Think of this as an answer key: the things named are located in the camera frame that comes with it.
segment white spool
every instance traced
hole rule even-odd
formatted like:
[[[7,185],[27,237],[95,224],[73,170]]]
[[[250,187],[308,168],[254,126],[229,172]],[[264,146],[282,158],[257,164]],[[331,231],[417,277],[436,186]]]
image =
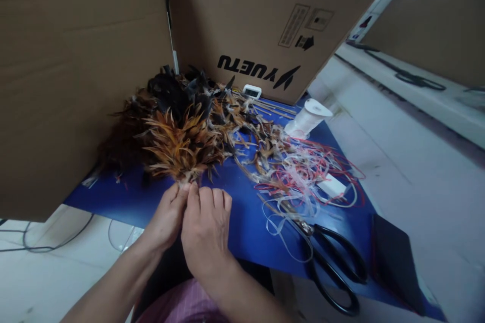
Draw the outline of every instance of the white spool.
[[[305,101],[305,107],[284,128],[286,133],[294,138],[308,139],[310,131],[325,118],[332,117],[333,113],[315,99]]]

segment printed logo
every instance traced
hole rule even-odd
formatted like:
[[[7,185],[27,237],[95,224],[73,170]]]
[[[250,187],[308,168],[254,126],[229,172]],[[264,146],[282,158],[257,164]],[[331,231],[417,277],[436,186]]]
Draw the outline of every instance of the printed logo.
[[[241,63],[241,59],[239,58],[234,59],[234,62],[232,64],[231,62],[232,62],[231,57],[221,56],[219,58],[219,63],[217,64],[217,68],[224,68],[225,70],[228,70],[228,71],[241,73],[251,77],[262,78],[264,80],[269,80],[270,82],[274,82],[276,78],[276,74],[278,72],[277,68],[273,68],[272,71],[267,73],[268,67],[266,65],[261,63],[256,64],[255,62],[251,62],[251,61],[243,61]],[[274,84],[273,89],[284,84],[283,90],[286,90],[288,86],[291,84],[291,82],[293,81],[293,75],[300,67],[301,66],[296,66],[295,68],[282,74]]]

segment finger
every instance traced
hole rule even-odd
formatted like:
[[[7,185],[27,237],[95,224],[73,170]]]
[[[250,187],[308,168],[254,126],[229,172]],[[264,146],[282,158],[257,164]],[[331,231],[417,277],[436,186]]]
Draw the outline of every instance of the finger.
[[[232,208],[232,197],[225,190],[223,190],[222,193],[224,194],[224,209],[226,211],[228,211],[228,212],[231,212],[231,208]]]
[[[201,197],[201,213],[209,211],[214,208],[214,198],[212,196],[212,189],[209,187],[202,187],[199,190],[199,196]]]
[[[178,182],[172,184],[172,186],[165,191],[160,202],[170,203],[175,199],[178,193]]]
[[[212,196],[214,198],[214,207],[216,209],[224,209],[224,195],[222,189],[214,188],[212,190]]]
[[[188,192],[190,190],[190,183],[185,183],[182,188],[178,189],[177,196],[172,201],[172,204],[178,208],[182,208],[187,202]]]
[[[187,211],[186,213],[201,213],[201,200],[199,197],[199,186],[197,183],[191,183],[188,190],[187,197]]]

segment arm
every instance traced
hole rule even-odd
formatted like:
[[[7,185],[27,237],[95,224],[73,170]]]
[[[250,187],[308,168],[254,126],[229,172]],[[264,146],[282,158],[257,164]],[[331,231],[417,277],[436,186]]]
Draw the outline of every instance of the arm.
[[[109,271],[71,308],[61,321],[125,322],[135,301],[180,229],[187,201],[187,184],[170,187],[140,238]]]
[[[191,185],[182,226],[190,272],[232,322],[291,322],[277,300],[229,252],[231,204],[225,191]]]

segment feather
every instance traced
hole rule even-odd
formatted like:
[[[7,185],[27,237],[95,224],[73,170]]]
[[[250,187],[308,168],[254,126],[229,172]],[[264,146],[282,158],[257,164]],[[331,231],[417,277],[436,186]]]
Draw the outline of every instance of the feather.
[[[165,176],[195,181],[206,171],[212,182],[215,165],[233,157],[251,180],[271,181],[266,175],[269,159],[288,148],[274,141],[274,133],[282,135],[280,129],[254,113],[251,99],[231,92],[235,77],[224,86],[208,78],[204,70],[189,68],[185,76],[175,76],[164,66],[146,88],[125,102],[123,111],[114,114],[118,121],[99,147],[96,173],[112,170],[119,176],[142,163],[144,186]],[[241,133],[248,135],[249,142]],[[251,163],[259,175],[240,163],[238,157],[244,154],[236,145],[256,146]]]

